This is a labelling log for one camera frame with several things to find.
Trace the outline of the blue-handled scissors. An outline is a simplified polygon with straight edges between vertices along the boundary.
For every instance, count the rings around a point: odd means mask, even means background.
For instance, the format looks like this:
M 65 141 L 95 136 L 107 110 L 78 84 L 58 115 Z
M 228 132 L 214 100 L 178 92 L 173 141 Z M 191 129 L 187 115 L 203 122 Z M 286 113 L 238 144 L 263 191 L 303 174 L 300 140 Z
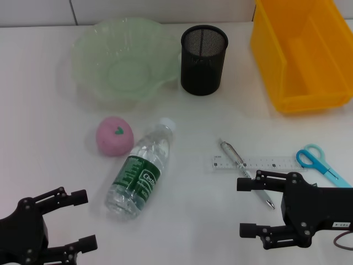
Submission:
M 299 150 L 296 160 L 303 168 L 314 168 L 338 188 L 353 188 L 326 162 L 324 151 L 316 144 L 308 144 Z

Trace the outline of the black mesh pen holder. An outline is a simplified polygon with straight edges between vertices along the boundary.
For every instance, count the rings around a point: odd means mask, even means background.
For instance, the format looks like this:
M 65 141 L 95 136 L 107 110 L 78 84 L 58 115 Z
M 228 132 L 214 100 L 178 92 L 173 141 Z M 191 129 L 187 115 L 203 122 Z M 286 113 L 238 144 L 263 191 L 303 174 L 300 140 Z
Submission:
M 227 35 L 211 25 L 197 25 L 181 37 L 181 86 L 195 96 L 218 90 L 226 50 Z

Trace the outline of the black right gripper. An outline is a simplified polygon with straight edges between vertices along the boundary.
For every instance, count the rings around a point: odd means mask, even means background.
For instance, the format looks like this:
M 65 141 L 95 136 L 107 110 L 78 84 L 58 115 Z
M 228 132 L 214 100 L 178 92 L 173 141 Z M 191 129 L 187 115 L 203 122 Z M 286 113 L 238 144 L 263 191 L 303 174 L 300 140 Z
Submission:
M 240 223 L 241 238 L 260 237 L 265 250 L 309 247 L 321 230 L 353 232 L 353 188 L 323 188 L 307 183 L 297 172 L 261 171 L 254 179 L 238 178 L 237 191 L 283 191 L 285 226 Z

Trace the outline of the pink toy peach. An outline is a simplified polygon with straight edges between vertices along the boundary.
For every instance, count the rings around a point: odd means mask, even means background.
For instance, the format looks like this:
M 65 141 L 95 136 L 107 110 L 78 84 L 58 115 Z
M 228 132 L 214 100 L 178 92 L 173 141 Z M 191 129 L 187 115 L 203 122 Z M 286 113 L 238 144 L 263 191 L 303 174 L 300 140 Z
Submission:
M 98 150 L 106 156 L 122 156 L 134 145 L 130 125 L 118 116 L 105 118 L 96 130 L 95 139 Z

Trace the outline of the translucent green fruit plate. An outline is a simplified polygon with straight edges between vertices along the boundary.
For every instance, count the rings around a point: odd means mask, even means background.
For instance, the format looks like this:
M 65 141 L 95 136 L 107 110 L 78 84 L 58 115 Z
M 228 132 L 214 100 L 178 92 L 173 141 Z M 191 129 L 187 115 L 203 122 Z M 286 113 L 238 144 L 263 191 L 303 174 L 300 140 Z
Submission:
M 117 18 L 90 26 L 72 45 L 72 79 L 86 109 L 125 109 L 179 76 L 181 44 L 163 24 Z

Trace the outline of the yellow plastic bin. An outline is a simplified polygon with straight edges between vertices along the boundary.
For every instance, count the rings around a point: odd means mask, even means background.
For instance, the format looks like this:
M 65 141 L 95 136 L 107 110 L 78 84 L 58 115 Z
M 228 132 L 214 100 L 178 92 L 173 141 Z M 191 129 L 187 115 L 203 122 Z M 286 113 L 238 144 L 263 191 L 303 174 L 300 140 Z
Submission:
M 250 46 L 270 101 L 284 114 L 353 99 L 353 32 L 333 0 L 255 0 Z

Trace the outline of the silver ballpoint pen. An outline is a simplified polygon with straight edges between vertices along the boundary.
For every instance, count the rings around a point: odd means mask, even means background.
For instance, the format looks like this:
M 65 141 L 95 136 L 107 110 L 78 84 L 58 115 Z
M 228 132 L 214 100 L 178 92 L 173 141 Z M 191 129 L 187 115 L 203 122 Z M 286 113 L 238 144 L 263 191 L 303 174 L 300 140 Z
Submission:
M 220 147 L 243 177 L 253 179 L 251 174 L 244 168 L 242 164 L 243 160 L 231 144 L 220 139 Z M 264 190 L 254 190 L 254 193 L 263 203 L 269 206 L 272 210 L 275 210 L 274 203 Z

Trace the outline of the clear green-label water bottle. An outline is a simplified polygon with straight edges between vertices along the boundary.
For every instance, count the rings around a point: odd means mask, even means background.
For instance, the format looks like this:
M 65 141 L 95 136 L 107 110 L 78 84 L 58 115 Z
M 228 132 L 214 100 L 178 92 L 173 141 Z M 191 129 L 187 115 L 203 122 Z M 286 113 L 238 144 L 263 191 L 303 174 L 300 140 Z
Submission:
M 135 144 L 110 186 L 105 206 L 119 221 L 137 218 L 165 171 L 176 124 L 161 118 Z

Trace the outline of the clear plastic ruler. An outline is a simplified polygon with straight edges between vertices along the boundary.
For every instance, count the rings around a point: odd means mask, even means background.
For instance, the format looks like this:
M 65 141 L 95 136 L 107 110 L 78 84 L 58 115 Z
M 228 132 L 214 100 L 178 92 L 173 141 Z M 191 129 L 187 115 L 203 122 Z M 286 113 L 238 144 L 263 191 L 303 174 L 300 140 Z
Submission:
M 211 164 L 214 170 L 234 169 L 234 164 L 228 157 L 224 156 L 214 156 Z M 283 173 L 307 171 L 307 169 L 303 168 L 292 156 L 244 157 L 242 165 L 248 171 L 256 169 Z

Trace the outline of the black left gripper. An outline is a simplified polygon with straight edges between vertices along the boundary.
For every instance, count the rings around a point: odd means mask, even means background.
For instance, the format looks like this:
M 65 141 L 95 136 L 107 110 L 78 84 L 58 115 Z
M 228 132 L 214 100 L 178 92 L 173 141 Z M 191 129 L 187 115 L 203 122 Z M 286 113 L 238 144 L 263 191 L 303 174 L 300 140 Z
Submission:
M 15 211 L 0 220 L 0 265 L 38 265 L 41 252 L 47 248 L 47 227 L 39 210 L 57 210 L 88 203 L 86 190 L 67 194 L 64 187 L 19 201 Z M 79 252 L 97 249 L 95 235 L 80 238 L 74 243 L 45 250 L 45 263 L 77 265 Z

